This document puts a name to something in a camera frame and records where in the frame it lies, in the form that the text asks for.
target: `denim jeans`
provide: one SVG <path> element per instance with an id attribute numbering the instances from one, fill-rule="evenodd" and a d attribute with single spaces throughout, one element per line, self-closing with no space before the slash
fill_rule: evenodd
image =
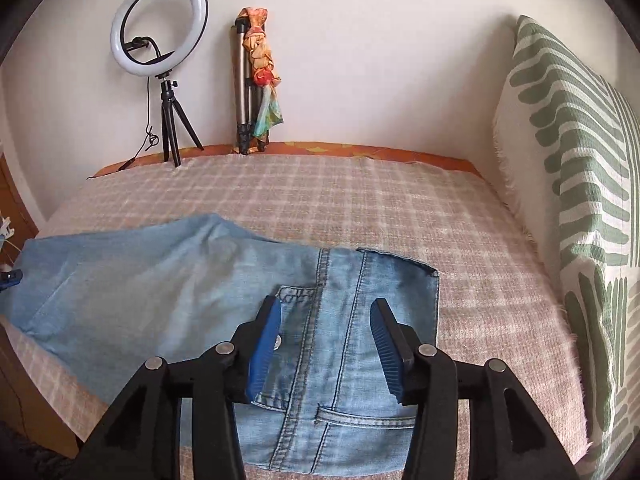
<path id="1" fill-rule="evenodd" d="M 282 344 L 257 401 L 236 404 L 245 462 L 337 476 L 403 467 L 415 409 L 388 391 L 369 308 L 386 298 L 398 322 L 434 344 L 432 267 L 273 242 L 216 215 L 28 240 L 16 267 L 22 283 L 0 294 L 0 313 L 105 402 L 148 357 L 197 357 L 277 295 Z"/>

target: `green striped pillow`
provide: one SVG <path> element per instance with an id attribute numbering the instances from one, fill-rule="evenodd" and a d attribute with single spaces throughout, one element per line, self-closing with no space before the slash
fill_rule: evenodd
<path id="1" fill-rule="evenodd" d="M 506 201 L 564 299 L 604 479 L 640 431 L 640 128 L 627 100 L 521 16 L 494 137 Z"/>

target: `mattress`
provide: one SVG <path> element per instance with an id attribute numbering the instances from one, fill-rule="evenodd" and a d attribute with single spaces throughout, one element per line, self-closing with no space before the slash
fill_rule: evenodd
<path id="1" fill-rule="evenodd" d="M 508 362 L 575 463 L 588 447 L 574 338 L 530 242 L 476 174 L 365 157 L 188 158 L 87 181 L 40 237 L 120 230 L 215 212 L 258 234 L 315 246 L 368 247 L 440 271 L 437 344 L 452 358 Z M 4 322 L 45 399 L 83 440 L 106 409 L 32 340 Z M 190 450 L 182 450 L 191 478 Z M 468 469 L 461 402 L 456 478 Z M 250 479 L 302 479 L 247 466 Z M 375 478 L 400 478 L 400 473 Z"/>

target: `blue clip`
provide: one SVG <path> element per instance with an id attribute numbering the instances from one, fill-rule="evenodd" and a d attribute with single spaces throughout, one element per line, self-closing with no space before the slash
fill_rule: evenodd
<path id="1" fill-rule="evenodd" d="M 17 285 L 22 281 L 22 271 L 20 269 L 0 272 L 0 290 L 5 290 L 10 286 Z"/>

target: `denim seam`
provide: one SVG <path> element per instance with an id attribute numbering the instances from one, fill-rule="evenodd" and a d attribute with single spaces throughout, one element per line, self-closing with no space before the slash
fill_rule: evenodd
<path id="1" fill-rule="evenodd" d="M 438 345 L 438 318 L 440 317 L 440 274 L 438 273 L 435 276 L 436 282 L 436 293 L 435 293 L 435 308 L 433 309 L 433 342 L 437 346 Z"/>
<path id="2" fill-rule="evenodd" d="M 340 369 L 338 370 L 338 379 L 335 385 L 334 400 L 331 403 L 332 408 L 335 407 L 335 403 L 338 400 L 338 392 L 340 391 L 340 385 L 342 384 L 342 378 L 344 377 L 344 363 L 346 361 L 347 346 L 349 345 L 351 327 L 353 326 L 353 318 L 354 318 L 354 313 L 356 311 L 356 303 L 358 301 L 358 294 L 360 293 L 360 287 L 362 285 L 362 276 L 364 275 L 366 264 L 367 264 L 367 253 L 362 253 L 362 263 L 360 264 L 360 273 L 358 275 L 358 283 L 356 284 L 356 290 L 353 294 L 353 303 L 351 303 L 351 312 L 349 313 L 349 322 L 347 323 L 347 333 L 344 336 L 344 345 L 342 346 L 342 356 L 340 358 Z M 318 464 L 320 463 L 320 457 L 322 455 L 322 450 L 324 449 L 324 440 L 326 438 L 327 432 L 328 430 L 324 430 L 322 432 L 320 444 L 318 445 L 318 452 L 316 452 L 316 456 L 314 458 L 314 466 L 311 471 L 312 473 L 316 469 L 316 466 L 318 466 Z"/>
<path id="3" fill-rule="evenodd" d="M 276 297 L 280 298 L 282 303 L 290 303 L 292 300 L 311 298 L 316 291 L 315 286 L 288 286 L 281 285 L 276 293 Z M 287 411 L 289 398 L 283 396 L 269 396 L 264 393 L 258 394 L 257 402 L 261 406 L 273 411 L 284 413 Z"/>
<path id="4" fill-rule="evenodd" d="M 344 377 L 344 365 L 347 356 L 347 346 L 349 346 L 349 339 L 351 336 L 351 329 L 353 327 L 353 318 L 355 317 L 356 303 L 358 302 L 358 294 L 360 293 L 360 286 L 362 285 L 362 276 L 364 269 L 367 265 L 367 253 L 362 255 L 362 263 L 360 264 L 360 273 L 358 275 L 358 283 L 356 284 L 356 290 L 353 294 L 353 303 L 351 303 L 351 312 L 349 313 L 349 321 L 347 323 L 347 333 L 344 336 L 344 345 L 342 346 L 342 356 L 340 358 L 340 368 L 338 369 L 338 380 L 335 385 L 334 400 L 331 403 L 331 407 L 335 408 L 335 403 L 338 401 L 338 392 L 342 385 L 342 378 Z"/>
<path id="5" fill-rule="evenodd" d="M 410 256 L 402 256 L 402 254 L 390 253 L 388 251 L 380 251 L 378 249 L 373 249 L 370 247 L 358 247 L 356 251 L 361 253 L 375 253 L 375 254 L 380 254 L 381 256 L 391 256 L 393 258 L 398 258 L 399 260 L 404 260 L 406 262 L 417 265 L 418 267 L 426 270 L 429 274 L 438 272 L 438 269 L 431 267 L 428 263 L 422 262 L 420 260 L 416 260 L 415 258 L 411 258 Z"/>
<path id="6" fill-rule="evenodd" d="M 318 452 L 316 453 L 316 457 L 314 458 L 314 463 L 311 466 L 311 471 L 309 474 L 313 475 L 316 472 L 316 468 L 320 463 L 320 457 L 322 456 L 322 451 L 324 450 L 324 446 L 326 444 L 326 434 L 329 433 L 329 424 L 324 424 L 324 431 L 322 432 L 322 437 L 320 438 L 320 446 L 318 446 Z"/>
<path id="7" fill-rule="evenodd" d="M 276 408 L 274 406 L 269 406 L 268 404 L 263 404 L 261 402 L 258 402 L 258 400 L 252 400 L 251 403 L 254 406 L 258 406 L 259 408 L 263 408 L 265 410 L 270 410 L 271 412 L 285 413 L 287 411 L 287 410 L 284 410 L 282 408 Z"/>
<path id="8" fill-rule="evenodd" d="M 324 406 L 318 406 L 316 420 L 338 426 L 357 426 L 358 428 L 412 428 L 415 416 L 365 416 L 338 412 Z"/>
<path id="9" fill-rule="evenodd" d="M 40 316 L 40 314 L 45 309 L 45 307 L 50 303 L 51 298 L 53 298 L 60 291 L 60 289 L 66 285 L 66 283 L 73 277 L 75 273 L 76 273 L 76 269 L 72 270 L 71 273 L 62 281 L 62 283 L 59 283 L 56 285 L 56 290 L 54 290 L 51 294 L 49 294 L 47 298 L 42 302 L 42 304 L 36 308 L 34 313 L 31 314 L 31 317 L 25 323 L 24 332 L 27 335 L 32 337 L 34 336 L 33 327 L 35 325 L 37 318 Z"/>
<path id="10" fill-rule="evenodd" d="M 302 347 L 300 350 L 300 356 L 298 357 L 298 364 L 296 366 L 296 372 L 291 384 L 291 391 L 289 395 L 289 406 L 285 413 L 284 421 L 282 423 L 282 430 L 280 431 L 280 437 L 276 444 L 271 461 L 269 462 L 269 469 L 281 471 L 282 464 L 287 458 L 289 449 L 291 447 L 293 436 L 296 433 L 298 422 L 300 420 L 300 410 L 302 409 L 303 395 L 306 389 L 306 380 L 308 377 L 309 362 L 313 354 L 313 344 L 316 335 L 316 322 L 318 320 L 318 311 L 320 310 L 320 303 L 322 299 L 322 292 L 326 285 L 327 271 L 328 271 L 329 250 L 320 249 L 318 254 L 318 269 L 316 270 L 316 293 L 314 294 L 309 312 L 306 316 L 305 329 L 302 335 Z M 296 391 L 300 389 L 300 394 L 297 395 Z"/>

